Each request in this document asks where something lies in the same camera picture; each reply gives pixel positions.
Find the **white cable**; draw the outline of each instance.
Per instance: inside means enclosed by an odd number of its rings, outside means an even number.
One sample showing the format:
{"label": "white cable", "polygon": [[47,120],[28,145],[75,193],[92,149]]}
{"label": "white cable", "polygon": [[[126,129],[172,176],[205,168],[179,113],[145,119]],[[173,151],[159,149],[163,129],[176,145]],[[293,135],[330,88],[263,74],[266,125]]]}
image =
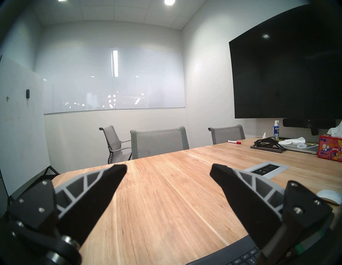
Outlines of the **white cable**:
{"label": "white cable", "polygon": [[307,145],[306,145],[305,143],[299,143],[299,144],[297,145],[297,147],[298,147],[299,149],[305,149],[305,148],[307,148]]}

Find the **gray laptop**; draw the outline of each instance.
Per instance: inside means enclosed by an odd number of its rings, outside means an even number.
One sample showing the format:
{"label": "gray laptop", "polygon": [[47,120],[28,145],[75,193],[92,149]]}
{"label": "gray laptop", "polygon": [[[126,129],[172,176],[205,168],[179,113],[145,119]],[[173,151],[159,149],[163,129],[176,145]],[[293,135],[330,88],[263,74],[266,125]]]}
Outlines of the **gray laptop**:
{"label": "gray laptop", "polygon": [[297,151],[297,152],[303,152],[303,153],[310,153],[316,155],[318,153],[318,144],[308,144],[307,148],[300,149],[294,144],[282,144],[281,146],[284,147],[286,150],[291,150],[291,151]]}

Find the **tissue box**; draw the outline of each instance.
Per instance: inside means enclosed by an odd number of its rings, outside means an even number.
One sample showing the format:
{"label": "tissue box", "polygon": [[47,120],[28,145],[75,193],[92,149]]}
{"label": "tissue box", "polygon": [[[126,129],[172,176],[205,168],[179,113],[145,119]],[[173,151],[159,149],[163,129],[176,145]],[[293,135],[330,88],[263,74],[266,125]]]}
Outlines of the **tissue box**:
{"label": "tissue box", "polygon": [[342,138],[337,136],[322,135],[319,137],[319,158],[342,162]]}

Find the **whiteboard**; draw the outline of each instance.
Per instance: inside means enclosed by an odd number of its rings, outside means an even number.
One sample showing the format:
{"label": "whiteboard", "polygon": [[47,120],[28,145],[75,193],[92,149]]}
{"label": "whiteboard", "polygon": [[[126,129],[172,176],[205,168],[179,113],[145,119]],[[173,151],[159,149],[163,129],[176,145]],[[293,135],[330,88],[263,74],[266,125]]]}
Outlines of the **whiteboard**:
{"label": "whiteboard", "polygon": [[184,108],[183,56],[128,47],[50,47],[40,52],[44,113]]}
{"label": "whiteboard", "polygon": [[[50,166],[43,78],[2,56],[0,82],[0,170],[10,196]],[[26,89],[30,90],[29,99]]]}

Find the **chair backrest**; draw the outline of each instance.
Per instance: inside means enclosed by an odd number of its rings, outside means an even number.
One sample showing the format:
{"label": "chair backrest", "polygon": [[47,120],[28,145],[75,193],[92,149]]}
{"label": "chair backrest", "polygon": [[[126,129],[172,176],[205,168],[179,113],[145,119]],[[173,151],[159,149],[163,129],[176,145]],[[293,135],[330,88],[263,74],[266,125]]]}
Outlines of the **chair backrest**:
{"label": "chair backrest", "polygon": [[155,131],[131,130],[131,142],[133,159],[189,149],[184,126]]}
{"label": "chair backrest", "polygon": [[208,128],[211,131],[211,137],[213,138],[213,144],[225,143],[228,140],[237,141],[245,139],[244,129],[241,125],[225,128]]}
{"label": "chair backrest", "polygon": [[121,148],[121,142],[112,125],[106,128],[100,127],[99,130],[102,130],[104,132],[108,148],[111,148],[112,150],[117,150]]}

